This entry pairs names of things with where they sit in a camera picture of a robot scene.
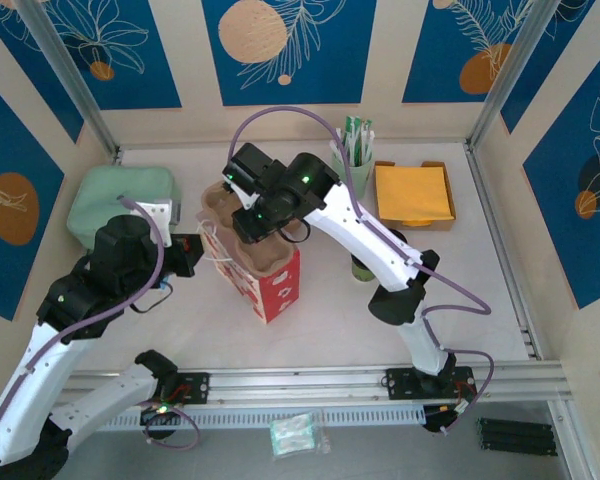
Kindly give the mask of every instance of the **white tabletop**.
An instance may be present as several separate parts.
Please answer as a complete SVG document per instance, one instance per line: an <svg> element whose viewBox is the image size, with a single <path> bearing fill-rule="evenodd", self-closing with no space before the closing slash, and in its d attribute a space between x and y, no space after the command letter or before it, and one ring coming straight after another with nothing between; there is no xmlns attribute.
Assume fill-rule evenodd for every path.
<svg viewBox="0 0 600 480"><path fill-rule="evenodd" d="M273 158L290 162L309 151L329 158L326 142L262 142ZM419 250L441 257L437 271L465 286L493 308L489 317L455 311L431 314L442 343L478 349L496 360L524 360L527 352L500 270L495 249L461 144L377 142L377 160L418 166L424 160L447 165L457 220L449 232L404 230ZM203 190L220 179L227 144L191 148L129 150L123 165L164 166L183 191L178 232L195 232ZM362 202L375 212L368 186ZM82 370L119 370L153 348L180 368L261 368L367 366L409 363L411 357L395 329L367 310L377 282L361 283L351 275L350 255L320 231L300 245L300 299L269 325L227 283L212 262L201 260L192 279L173 279L172 298L145 315L127 311L109 325L104 337L82 362ZM471 302L445 285L427 283L427 305ZM146 307L163 295L152 291Z"/></svg>

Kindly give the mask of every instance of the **green cup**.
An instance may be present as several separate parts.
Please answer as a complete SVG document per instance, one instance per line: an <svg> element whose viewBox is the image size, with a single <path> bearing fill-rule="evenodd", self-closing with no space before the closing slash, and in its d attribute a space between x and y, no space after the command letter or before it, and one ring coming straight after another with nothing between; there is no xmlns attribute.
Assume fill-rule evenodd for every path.
<svg viewBox="0 0 600 480"><path fill-rule="evenodd" d="M342 164L339 155L334 154L331 156L331 165L333 167L333 170L340 177L340 180L342 180L343 183L346 183L347 175L344 172L344 165ZM358 200L361 200L364 197L365 191L367 190L367 182L369 181L369 177L371 176L372 166L373 158L359 167L350 167L351 178L353 179L353 190Z"/></svg>

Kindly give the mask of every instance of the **small plastic packet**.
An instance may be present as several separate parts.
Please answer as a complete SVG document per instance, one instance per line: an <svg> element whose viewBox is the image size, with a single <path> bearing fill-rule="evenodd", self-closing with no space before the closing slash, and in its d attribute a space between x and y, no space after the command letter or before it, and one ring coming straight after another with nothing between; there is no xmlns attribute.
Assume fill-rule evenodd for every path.
<svg viewBox="0 0 600 480"><path fill-rule="evenodd" d="M274 460L299 453L329 453L331 450L320 411L274 420L269 430Z"/></svg>

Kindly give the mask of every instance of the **white wire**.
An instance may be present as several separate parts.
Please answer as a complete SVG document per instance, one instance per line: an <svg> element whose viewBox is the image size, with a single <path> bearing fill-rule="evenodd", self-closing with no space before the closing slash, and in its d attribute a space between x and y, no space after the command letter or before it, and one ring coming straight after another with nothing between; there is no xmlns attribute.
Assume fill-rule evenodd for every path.
<svg viewBox="0 0 600 480"><path fill-rule="evenodd" d="M203 228L202 225L204 225L205 222L209 222L211 224L211 226L213 227L213 231L211 232L211 235L213 235L214 237L216 236L216 232L218 231L218 226L212 222L211 220L209 220L208 218L203 219L199 224L198 224L198 228L196 228L196 233L200 233L200 229ZM203 260L209 260L211 262L233 262L233 258L231 257L227 257L227 258L213 258L213 257L205 257L204 255L202 256Z"/></svg>

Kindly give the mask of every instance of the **purple cable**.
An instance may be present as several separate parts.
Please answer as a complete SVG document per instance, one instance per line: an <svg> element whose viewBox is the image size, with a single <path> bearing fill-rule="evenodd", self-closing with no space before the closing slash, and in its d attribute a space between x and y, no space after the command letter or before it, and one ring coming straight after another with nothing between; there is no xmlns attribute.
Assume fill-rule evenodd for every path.
<svg viewBox="0 0 600 480"><path fill-rule="evenodd" d="M145 293L147 293L147 291L156 283L158 276L160 275L160 270L162 270L162 263L164 261L164 245L162 243L162 235L160 235L160 230L158 229L158 226L153 221L153 219L149 216L149 214L136 202L134 202L133 200L130 200L128 198L125 198L125 197L119 197L118 200L120 201L120 203L122 203L122 205L124 207L128 208L129 210L137 210L138 212L140 212L142 217L149 223L149 226L151 227L151 231L153 232L153 234L155 236L156 245L158 247L158 258L156 260L156 266L153 269L153 273L151 274L151 277L149 277L149 280L147 281L147 283L145 283L144 286L140 290L138 290L136 293L134 293L131 297L129 297L124 302L121 302L118 305L111 307L110 309L105 310L102 313L94 315L93 317L86 318L74 325L71 325L70 327L65 328L60 333L58 333L57 335L52 337L47 343L45 343L40 348L40 350L38 350L33 355L33 357L31 357L31 360L29 360L29 362L27 362L27 364L25 365L25 369L27 370L27 372L20 375L16 379L16 381L13 383L11 388L9 389L9 392L5 396L4 401L0 405L0 420L2 420L2 417L4 417L4 414L6 413L7 408L9 408L9 405L11 405L11 403L13 402L14 397L18 393L18 390L22 386L22 383L24 382L24 380L27 378L27 375L29 375L35 371L36 364L44 356L44 354L47 353L49 351L49 349L51 349L51 347L53 347L56 343L58 343L60 340L62 340L67 335L70 335L73 332L80 330L81 328L88 327L90 325L93 325L94 323L98 323L103 320L106 320L111 315L114 315L114 314L120 312L121 310L124 310L132 303L135 303Z"/></svg>
<svg viewBox="0 0 600 480"><path fill-rule="evenodd" d="M138 406L160 408L163 405L160 403L156 403L156 402L142 402L142 403L138 404ZM158 416L156 415L151 420L149 420L144 427L144 436L147 438L147 442L150 443L151 445L155 445L156 447L167 448L169 450L175 450L178 452L186 452L187 450L191 450L191 449L195 448L198 445L198 443L200 443L200 429L198 428L198 425L196 424L196 422L193 420L193 418L191 418L189 415L184 413L179 408L172 407L172 406L169 406L168 408L169 408L169 411L172 411L173 413L178 415L180 418L183 418L184 420L186 420L193 426L193 429L196 431L196 439L193 442L189 443L188 445L167 445L166 443L158 442L158 441L154 440L149 435L149 427L151 426L151 422L152 422L153 418L158 418Z"/></svg>
<svg viewBox="0 0 600 480"><path fill-rule="evenodd" d="M398 255L400 255L405 261L412 261L413 266L416 267L421 272L435 278L436 280L441 281L445 285L448 285L449 287L460 292L462 295L469 298L470 300L472 300L473 302L475 302L476 304L478 304L480 306L480 308L476 308L476 307L467 307L465 305L434 305L432 307L423 309L422 317L423 317L425 327L427 329L427 332L431 336L431 339L433 340L434 344L438 348L442 348L442 347L440 345L440 342L438 341L438 338L433 333L431 325L429 325L428 320L425 318L426 314L435 312L435 311L439 311L439 310L457 310L460 312L475 313L477 315L491 315L491 307L484 300L479 298L477 295L471 293L469 290L462 287L461 285L458 285L456 282L448 279L447 277L440 275L439 273L431 270L430 268L427 268L424 265L417 263L415 259L412 259L411 257L409 257L409 255L407 255L404 251L402 251L402 249L398 245L396 245L382 231L380 231L380 229L378 229L371 222L368 222L363 217L362 210L360 210L360 205L358 204L358 200L356 199L354 189L353 189L353 178L351 177L351 167L349 165L349 161L348 161L349 157L347 155L347 151L344 148L344 145L342 144L340 137L338 137L336 130L324 118L320 117L319 115L317 115L309 110L306 110L304 108L284 106L284 105L265 108L264 110L254 113L253 115L248 117L244 122L242 122L242 124L236 130L236 133L234 134L233 138L231 139L231 145L229 146L229 156L228 156L229 161L231 161L231 159L233 158L236 144L238 143L238 138L240 137L240 134L242 134L243 130L247 127L247 125L249 125L251 122L253 122L257 118L259 118L263 115L266 115L267 113L273 113L273 112L300 113L302 115L306 115L307 117L314 119L319 124L321 124L324 128L326 128L329 131L329 133L331 134L331 136L333 137L333 139L335 140L336 145L338 146L338 151L340 152L340 155L342 156L342 160L343 160L342 163L344 164L344 172L345 172L345 176L347 177L346 184L347 184L347 187L349 187L349 198L351 199L351 204L353 206L354 212L356 213L356 216L358 217L358 220L360 220L369 230L371 230L378 237L380 237L381 240L383 240L394 252L396 252ZM463 353L463 354L471 354L471 355L480 355L480 356L485 357L489 361L489 374L487 375L487 378L485 379L484 383L482 384L482 387L480 387L480 390L478 390L478 392L476 393L476 396L474 397L472 402L467 407L467 410L468 410L469 408L472 408L473 405L475 405L475 403L478 401L478 399L482 396L485 389L489 385L491 378L493 377L493 373L495 370L495 364L494 364L493 358L488 353L482 352L479 350L452 350L452 349L448 349L448 348L442 348L442 349L448 353ZM443 430L443 433L448 432L456 424L456 422L457 422L457 419L451 425L449 425L449 428L447 428L446 430Z"/></svg>

